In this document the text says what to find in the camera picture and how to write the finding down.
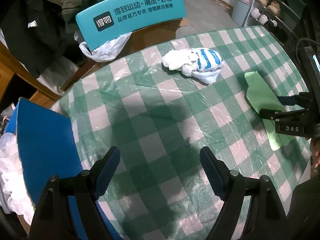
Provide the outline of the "person's right hand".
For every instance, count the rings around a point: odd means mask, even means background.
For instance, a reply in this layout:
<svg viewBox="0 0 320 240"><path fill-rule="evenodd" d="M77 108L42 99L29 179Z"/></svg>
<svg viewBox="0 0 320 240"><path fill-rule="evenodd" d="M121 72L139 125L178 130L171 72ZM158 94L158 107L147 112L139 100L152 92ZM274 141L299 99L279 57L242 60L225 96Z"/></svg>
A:
<svg viewBox="0 0 320 240"><path fill-rule="evenodd" d="M320 164L320 140L312 138L310 141L310 151L312 153L312 165L317 168Z"/></svg>

